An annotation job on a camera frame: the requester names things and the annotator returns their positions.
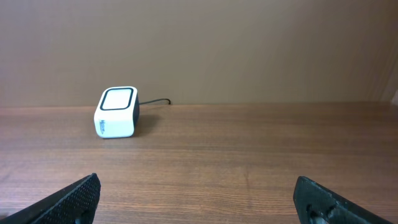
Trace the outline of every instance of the brown wooden surface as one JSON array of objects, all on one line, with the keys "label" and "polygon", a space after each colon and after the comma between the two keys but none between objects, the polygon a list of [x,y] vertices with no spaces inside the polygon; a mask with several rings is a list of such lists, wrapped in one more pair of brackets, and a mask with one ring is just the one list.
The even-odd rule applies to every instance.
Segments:
[{"label": "brown wooden surface", "polygon": [[0,110],[0,213],[96,172],[95,223],[299,223],[298,176],[398,222],[398,112],[388,104],[142,106],[100,139],[93,107]]}]

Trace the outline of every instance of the small white box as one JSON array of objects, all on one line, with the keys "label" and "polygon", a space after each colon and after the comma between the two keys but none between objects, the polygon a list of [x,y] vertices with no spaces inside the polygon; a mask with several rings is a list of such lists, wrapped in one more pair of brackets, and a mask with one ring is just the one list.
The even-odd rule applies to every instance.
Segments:
[{"label": "small white box", "polygon": [[103,92],[95,111],[95,130],[101,138],[130,137],[138,117],[137,89],[132,86],[111,87]]}]

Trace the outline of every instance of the wood plank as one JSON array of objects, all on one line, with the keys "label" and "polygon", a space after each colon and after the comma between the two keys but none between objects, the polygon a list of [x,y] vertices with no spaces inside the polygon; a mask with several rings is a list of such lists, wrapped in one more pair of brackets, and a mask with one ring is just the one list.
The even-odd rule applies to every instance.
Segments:
[{"label": "wood plank", "polygon": [[93,107],[0,109],[0,213],[92,172],[95,223],[299,223],[305,175],[398,222],[398,111],[387,103],[141,106],[101,139]]}]

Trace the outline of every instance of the beige wall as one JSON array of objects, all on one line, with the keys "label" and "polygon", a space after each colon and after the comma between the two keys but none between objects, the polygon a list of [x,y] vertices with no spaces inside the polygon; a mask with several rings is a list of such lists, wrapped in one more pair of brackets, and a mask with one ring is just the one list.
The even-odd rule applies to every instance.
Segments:
[{"label": "beige wall", "polygon": [[2,0],[0,106],[119,85],[176,104],[389,100],[397,21],[395,0]]}]

